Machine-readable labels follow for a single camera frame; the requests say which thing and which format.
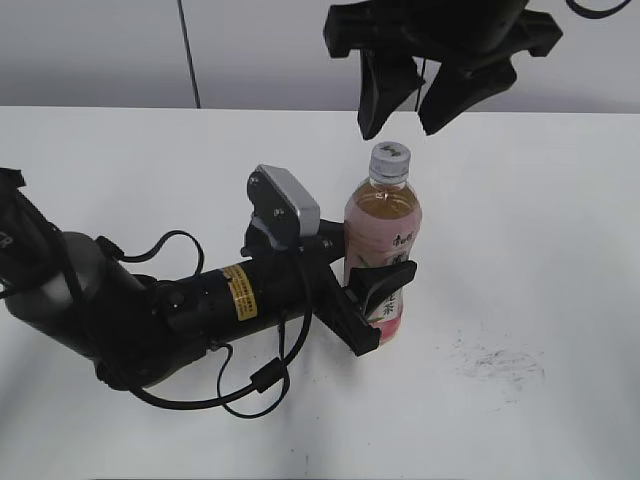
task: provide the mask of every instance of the white wall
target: white wall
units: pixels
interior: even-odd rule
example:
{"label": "white wall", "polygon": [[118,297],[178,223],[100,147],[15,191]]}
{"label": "white wall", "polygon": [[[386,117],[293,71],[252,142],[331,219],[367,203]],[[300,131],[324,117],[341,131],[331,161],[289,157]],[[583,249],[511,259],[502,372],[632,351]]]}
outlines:
{"label": "white wall", "polygon": [[[328,58],[322,38],[332,3],[350,2],[184,0],[203,107],[356,109],[357,56]],[[565,37],[517,55],[518,83],[478,110],[640,113],[639,2],[601,21],[564,0],[529,8]],[[193,106],[175,0],[0,0],[0,104]]]}
{"label": "white wall", "polygon": [[174,0],[0,0],[0,104],[191,107]]}

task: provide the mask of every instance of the white table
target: white table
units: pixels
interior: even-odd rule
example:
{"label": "white table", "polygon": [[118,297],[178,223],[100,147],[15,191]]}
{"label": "white table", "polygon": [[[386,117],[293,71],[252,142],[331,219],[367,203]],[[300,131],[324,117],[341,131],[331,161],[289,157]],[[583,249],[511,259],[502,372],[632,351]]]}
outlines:
{"label": "white table", "polygon": [[[425,138],[394,115],[377,140],[412,149],[424,209],[404,324],[356,359],[315,322],[261,420],[110,391],[2,309],[0,478],[639,478],[639,132],[640,116],[468,114]],[[61,228],[132,254],[182,228],[211,269],[240,258],[258,163],[289,168],[340,220],[373,143],[345,112],[1,108],[0,145]],[[137,271],[193,262],[175,241]],[[276,335],[236,345],[227,390]],[[154,391],[214,395],[222,355]]]}

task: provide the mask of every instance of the bottle cap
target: bottle cap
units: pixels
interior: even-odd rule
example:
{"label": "bottle cap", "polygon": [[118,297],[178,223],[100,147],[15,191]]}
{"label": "bottle cap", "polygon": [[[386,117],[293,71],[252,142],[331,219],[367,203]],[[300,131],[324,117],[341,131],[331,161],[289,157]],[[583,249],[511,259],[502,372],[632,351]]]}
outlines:
{"label": "bottle cap", "polygon": [[382,142],[373,147],[369,176],[384,185],[397,185],[409,176],[411,151],[397,142]]}

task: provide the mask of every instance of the amber liquid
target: amber liquid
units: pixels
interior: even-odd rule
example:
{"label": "amber liquid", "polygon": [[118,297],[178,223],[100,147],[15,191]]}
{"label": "amber liquid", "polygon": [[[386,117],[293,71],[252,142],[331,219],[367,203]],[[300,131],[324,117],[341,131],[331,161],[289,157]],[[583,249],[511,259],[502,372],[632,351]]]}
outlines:
{"label": "amber liquid", "polygon": [[382,185],[367,180],[355,191],[353,199],[363,212],[381,220],[406,217],[419,206],[416,194],[406,182]]}

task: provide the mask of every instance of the plastic bottle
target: plastic bottle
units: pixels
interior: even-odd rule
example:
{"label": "plastic bottle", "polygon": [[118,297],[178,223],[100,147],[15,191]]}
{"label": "plastic bottle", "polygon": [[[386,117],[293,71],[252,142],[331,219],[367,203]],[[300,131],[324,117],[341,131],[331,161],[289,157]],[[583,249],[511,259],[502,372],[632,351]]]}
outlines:
{"label": "plastic bottle", "polygon": [[[396,142],[373,148],[369,178],[345,209],[345,284],[354,267],[381,267],[409,258],[422,221],[420,203],[407,182],[410,160],[409,149]],[[402,291],[398,291],[369,317],[381,330],[380,344],[398,331],[402,309]]]}

